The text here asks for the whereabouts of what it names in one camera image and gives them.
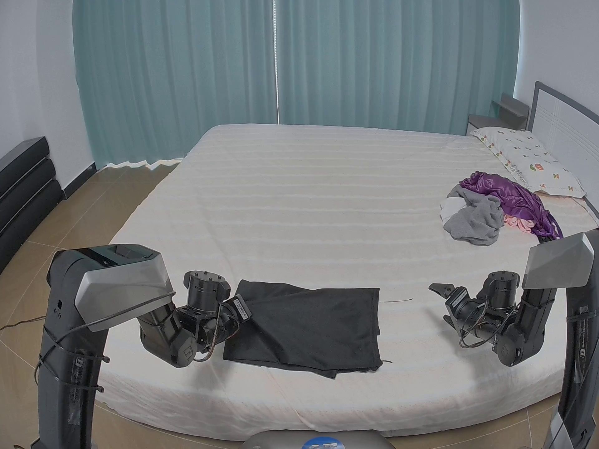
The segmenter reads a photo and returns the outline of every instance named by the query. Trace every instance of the patterned pillowcase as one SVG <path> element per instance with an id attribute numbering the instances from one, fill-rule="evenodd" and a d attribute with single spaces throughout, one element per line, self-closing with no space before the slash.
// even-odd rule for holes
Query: patterned pillowcase
<path id="1" fill-rule="evenodd" d="M 578 178 L 565 169 L 532 133 L 488 126 L 470 134 L 480 139 L 515 180 L 529 191 L 574 198 L 586 195 Z"/>

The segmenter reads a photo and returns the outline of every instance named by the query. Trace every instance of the black cloth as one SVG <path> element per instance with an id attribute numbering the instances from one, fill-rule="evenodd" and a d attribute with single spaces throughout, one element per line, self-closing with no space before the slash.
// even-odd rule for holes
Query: black cloth
<path id="1" fill-rule="evenodd" d="M 252 316 L 225 343 L 226 360 L 328 378 L 383 364 L 377 344 L 378 288 L 309 290 L 242 280 L 236 294 Z"/>

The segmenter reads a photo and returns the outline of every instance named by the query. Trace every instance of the mattress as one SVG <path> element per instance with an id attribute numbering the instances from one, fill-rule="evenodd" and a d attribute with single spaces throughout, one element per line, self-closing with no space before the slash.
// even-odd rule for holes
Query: mattress
<path id="1" fill-rule="evenodd" d="M 193 269 L 305 287 L 379 287 L 376 372 L 328 379 L 222 360 L 176 369 L 146 352 L 136 320 L 112 328 L 97 399 L 130 419 L 245 440 L 268 429 L 410 435 L 491 420 L 559 392 L 565 294 L 540 353 L 513 368 L 490 345 L 461 349 L 432 282 L 481 288 L 523 274 L 533 235 L 454 241 L 439 203 L 473 171 L 509 173 L 477 139 L 382 129 L 227 125 L 210 130 L 133 212 L 113 242 L 162 253 L 177 294 Z M 542 197 L 565 235 L 596 226 L 571 198 Z"/>

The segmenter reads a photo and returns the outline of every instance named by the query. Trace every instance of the white bed sheet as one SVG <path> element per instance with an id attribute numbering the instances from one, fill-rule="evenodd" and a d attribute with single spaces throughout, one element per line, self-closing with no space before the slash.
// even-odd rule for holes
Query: white bed sheet
<path id="1" fill-rule="evenodd" d="M 267 429 L 434 432 L 500 417 L 555 394 L 565 355 L 565 295 L 541 352 L 514 368 L 490 345 L 458 347 L 431 282 L 475 295 L 491 271 L 523 274 L 536 237 L 501 229 L 476 247 L 453 241 L 439 203 L 475 170 L 509 177 L 473 137 L 316 126 L 209 131 L 135 210 L 113 242 L 158 250 L 177 305 L 183 274 L 306 288 L 380 287 L 377 372 L 261 368 L 222 360 L 175 369 L 144 350 L 137 321 L 110 330 L 97 399 L 163 429 L 244 440 Z M 570 198 L 542 197 L 565 235 L 595 227 Z"/>

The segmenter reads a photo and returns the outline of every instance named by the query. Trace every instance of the white wall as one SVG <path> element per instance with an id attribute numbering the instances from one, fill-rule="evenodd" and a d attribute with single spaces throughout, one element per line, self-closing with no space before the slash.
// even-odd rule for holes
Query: white wall
<path id="1" fill-rule="evenodd" d="M 515 98 L 537 80 L 599 114 L 599 0 L 520 0 Z"/>
<path id="2" fill-rule="evenodd" d="M 46 136 L 63 188 L 93 163 L 75 80 L 72 0 L 0 0 L 0 115 L 0 156 Z"/>

